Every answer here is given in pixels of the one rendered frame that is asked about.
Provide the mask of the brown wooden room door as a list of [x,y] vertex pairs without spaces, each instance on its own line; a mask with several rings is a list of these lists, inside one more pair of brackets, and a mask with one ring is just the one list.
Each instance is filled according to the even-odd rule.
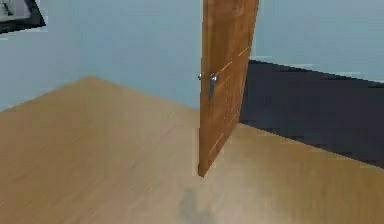
[[218,76],[200,98],[198,175],[207,174],[239,122],[259,0],[203,0],[201,74]]

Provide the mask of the black framed wall picture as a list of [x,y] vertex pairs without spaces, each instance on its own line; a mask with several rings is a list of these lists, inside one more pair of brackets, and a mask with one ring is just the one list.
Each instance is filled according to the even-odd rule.
[[0,34],[45,25],[37,0],[0,0]]

